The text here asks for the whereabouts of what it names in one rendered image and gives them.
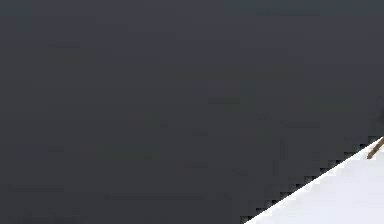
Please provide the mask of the brown wooden furniture leg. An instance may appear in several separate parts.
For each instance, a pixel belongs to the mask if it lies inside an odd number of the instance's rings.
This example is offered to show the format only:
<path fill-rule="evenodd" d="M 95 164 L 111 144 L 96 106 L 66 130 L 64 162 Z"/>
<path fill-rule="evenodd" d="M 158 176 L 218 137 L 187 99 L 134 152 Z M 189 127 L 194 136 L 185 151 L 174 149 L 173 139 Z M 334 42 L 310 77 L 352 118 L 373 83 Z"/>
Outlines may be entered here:
<path fill-rule="evenodd" d="M 372 148 L 372 150 L 368 153 L 367 155 L 367 159 L 372 159 L 373 156 L 379 151 L 379 149 L 381 148 L 381 146 L 384 145 L 384 136 L 381 137 L 377 143 L 374 145 L 374 147 Z"/>

